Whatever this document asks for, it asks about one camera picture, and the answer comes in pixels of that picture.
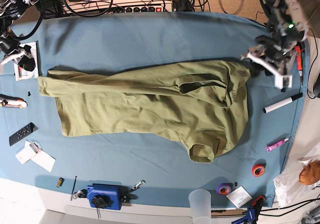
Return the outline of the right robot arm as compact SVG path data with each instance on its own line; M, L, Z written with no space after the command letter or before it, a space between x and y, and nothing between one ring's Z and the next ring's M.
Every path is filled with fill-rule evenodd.
M40 12L39 19L26 36L17 36L10 29L10 25L18 20L28 8L36 6ZM31 54L29 45L21 46L21 41L33 36L45 16L45 7L42 0L0 0L0 51L4 53L2 66L12 61L18 67L32 72L36 68L36 61Z

